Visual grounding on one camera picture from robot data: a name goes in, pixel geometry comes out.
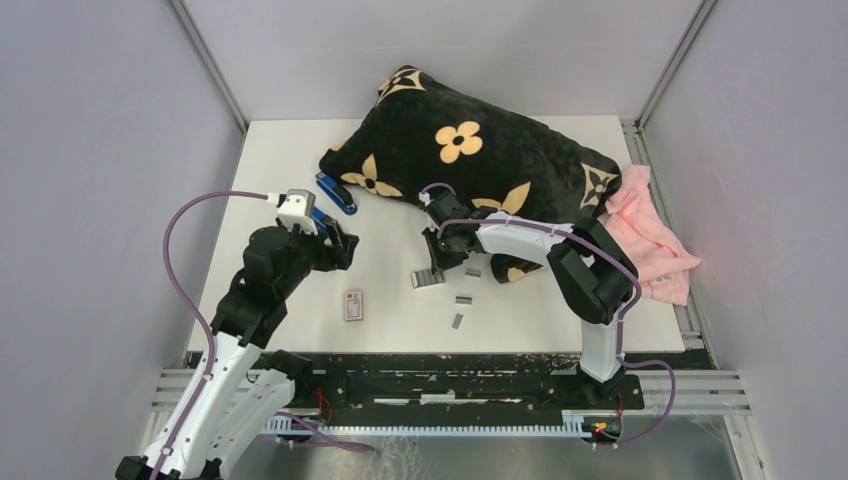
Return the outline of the box of staples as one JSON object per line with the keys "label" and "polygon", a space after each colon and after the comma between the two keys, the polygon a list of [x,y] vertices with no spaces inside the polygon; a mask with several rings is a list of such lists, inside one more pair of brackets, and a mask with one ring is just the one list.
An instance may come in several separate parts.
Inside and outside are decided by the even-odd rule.
{"label": "box of staples", "polygon": [[410,274],[410,279],[413,289],[436,286],[446,282],[446,278],[441,271],[430,269],[414,271]]}

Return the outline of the blue stapler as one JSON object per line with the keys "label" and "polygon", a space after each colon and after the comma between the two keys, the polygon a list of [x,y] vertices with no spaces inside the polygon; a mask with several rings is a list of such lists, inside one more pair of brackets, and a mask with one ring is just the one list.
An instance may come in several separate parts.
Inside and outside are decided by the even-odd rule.
{"label": "blue stapler", "polygon": [[311,218],[316,225],[316,228],[321,232],[327,233],[329,227],[334,222],[334,219],[327,214],[325,214],[318,207],[313,207],[311,211]]}
{"label": "blue stapler", "polygon": [[352,216],[358,212],[358,206],[352,194],[344,185],[324,172],[318,172],[315,175],[315,181],[316,185],[345,215]]}

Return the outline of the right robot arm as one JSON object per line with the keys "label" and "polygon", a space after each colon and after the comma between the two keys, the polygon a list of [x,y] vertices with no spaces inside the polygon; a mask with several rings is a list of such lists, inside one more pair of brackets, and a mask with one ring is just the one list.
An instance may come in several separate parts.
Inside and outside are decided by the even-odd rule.
{"label": "right robot arm", "polygon": [[580,400],[602,408],[625,372],[623,319],[642,296],[638,271],[595,218],[574,224],[523,219],[492,207],[471,209],[449,189],[419,200],[431,224],[423,231],[433,271],[472,254],[506,255],[551,270],[566,305],[581,321]]}

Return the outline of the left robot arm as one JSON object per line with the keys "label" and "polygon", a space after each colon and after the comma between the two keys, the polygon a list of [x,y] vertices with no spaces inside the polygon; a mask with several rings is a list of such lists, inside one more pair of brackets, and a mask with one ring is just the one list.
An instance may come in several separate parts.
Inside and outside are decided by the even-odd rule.
{"label": "left robot arm", "polygon": [[121,460],[116,478],[225,479],[278,410],[307,404],[315,391],[310,362],[283,350],[247,394],[236,392],[287,315],[288,297],[313,271],[348,269],[358,243],[330,217],[314,232],[296,222],[252,233],[173,415],[142,455]]}

